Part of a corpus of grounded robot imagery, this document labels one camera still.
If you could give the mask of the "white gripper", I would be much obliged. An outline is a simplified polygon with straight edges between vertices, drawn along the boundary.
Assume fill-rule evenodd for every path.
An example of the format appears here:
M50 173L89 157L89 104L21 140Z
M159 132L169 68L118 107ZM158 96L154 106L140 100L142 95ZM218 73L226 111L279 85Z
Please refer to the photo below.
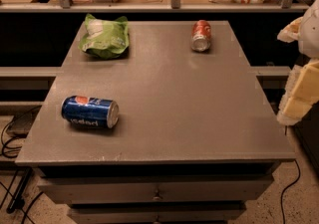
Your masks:
M291 43L298 40L299 52L311 59L319 58L319 0L307 9L303 18L288 24L277 39ZM319 60L310 60L303 67L295 65L290 71L282 96L277 120L294 125L319 102Z

